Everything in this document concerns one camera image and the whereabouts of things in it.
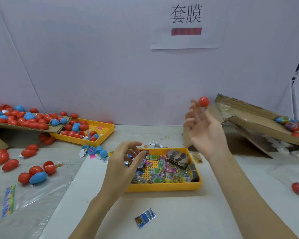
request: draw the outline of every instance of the blue packet on table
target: blue packet on table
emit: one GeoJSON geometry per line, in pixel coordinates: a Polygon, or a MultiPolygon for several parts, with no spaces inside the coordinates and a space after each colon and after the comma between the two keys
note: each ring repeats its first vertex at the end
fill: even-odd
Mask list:
{"type": "Polygon", "coordinates": [[[155,213],[152,211],[151,208],[144,211],[140,216],[135,218],[135,222],[139,229],[141,229],[144,225],[149,223],[151,220],[153,220],[156,217],[155,213]]]}

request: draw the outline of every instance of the table surface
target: table surface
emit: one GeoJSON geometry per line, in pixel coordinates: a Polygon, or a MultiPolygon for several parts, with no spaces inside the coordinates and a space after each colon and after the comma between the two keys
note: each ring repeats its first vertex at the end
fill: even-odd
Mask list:
{"type": "MultiPolygon", "coordinates": [[[[15,144],[15,147],[24,148],[33,143],[33,139],[25,134],[19,134],[19,138],[14,139],[8,134],[2,135],[3,140],[10,145],[15,144]],[[20,144],[20,136],[24,137],[23,144],[20,144]]],[[[102,145],[110,151],[124,140],[138,140],[147,145],[156,140],[163,146],[177,148],[184,146],[181,134],[182,127],[178,126],[116,125],[115,132],[102,145]]],[[[107,163],[85,157],[79,159],[78,145],[57,141],[49,148],[52,149],[46,148],[47,154],[68,162],[71,175],[74,177],[76,174],[74,181],[68,188],[59,189],[24,210],[15,211],[6,222],[1,220],[0,238],[14,235],[13,238],[66,239],[82,218],[91,199],[99,192],[107,163]]],[[[39,159],[39,154],[31,158],[33,163],[39,159]]],[[[299,159],[276,157],[271,160],[235,156],[260,195],[299,237],[299,196],[267,174],[268,169],[278,165],[299,173],[299,159]]],[[[204,158],[197,169],[203,181],[198,191],[124,193],[105,217],[96,238],[139,238],[140,233],[142,238],[201,238],[201,235],[207,238],[242,238],[216,177],[204,158]],[[156,218],[140,231],[134,219],[148,208],[152,208],[156,218]]],[[[0,196],[3,196],[6,187],[15,183],[18,174],[4,174],[5,180],[0,181],[0,196]]]]}

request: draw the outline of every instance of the yellow tray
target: yellow tray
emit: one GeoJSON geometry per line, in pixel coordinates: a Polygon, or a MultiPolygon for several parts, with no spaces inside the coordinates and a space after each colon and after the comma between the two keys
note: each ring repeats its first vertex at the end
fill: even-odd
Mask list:
{"type": "MultiPolygon", "coordinates": [[[[187,148],[145,148],[139,149],[141,150],[149,150],[150,155],[164,155],[166,156],[166,152],[171,149],[176,149],[182,153],[186,153],[189,156],[189,163],[194,163],[191,154],[189,153],[187,148]]],[[[158,161],[153,161],[153,166],[151,168],[158,167],[158,161]]],[[[150,177],[149,169],[145,169],[145,173],[142,175],[143,178],[148,179],[150,177]]],[[[199,176],[198,182],[189,182],[189,183],[164,183],[164,184],[137,184],[137,185],[130,185],[125,192],[148,192],[148,191],[172,191],[172,190],[198,190],[201,186],[201,178],[199,176]]]]}
{"type": "Polygon", "coordinates": [[[51,132],[50,135],[52,137],[55,137],[56,139],[63,140],[66,142],[72,142],[76,144],[81,144],[81,145],[89,145],[94,146],[95,148],[100,145],[101,143],[104,142],[105,139],[107,139],[108,136],[110,136],[114,132],[114,125],[109,124],[109,123],[104,123],[104,122],[97,122],[97,121],[91,121],[91,120],[86,120],[86,119],[78,119],[79,121],[86,121],[88,123],[89,129],[87,131],[84,131],[85,133],[91,132],[91,131],[96,131],[99,135],[103,134],[102,136],[99,137],[98,140],[95,142],[85,140],[82,138],[74,138],[66,135],[61,135],[58,133],[53,133],[51,132]]]}

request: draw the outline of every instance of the white table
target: white table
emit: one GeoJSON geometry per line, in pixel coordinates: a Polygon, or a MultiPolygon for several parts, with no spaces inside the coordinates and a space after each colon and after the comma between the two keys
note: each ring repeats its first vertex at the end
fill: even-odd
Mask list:
{"type": "MultiPolygon", "coordinates": [[[[170,148],[183,147],[181,133],[182,128],[176,126],[116,125],[114,134],[103,143],[103,147],[112,150],[123,140],[139,140],[145,144],[156,140],[170,148]]],[[[239,156],[236,159],[265,201],[299,237],[299,196],[266,173],[278,164],[289,164],[299,172],[299,159],[239,156]]],[[[241,238],[219,184],[208,162],[203,161],[197,165],[203,178],[200,190],[125,193],[105,217],[96,237],[241,238]],[[150,207],[156,218],[140,230],[134,218],[150,207]]],[[[106,166],[107,163],[100,160],[85,159],[40,238],[66,239],[71,234],[89,202],[99,192],[106,166]]]]}

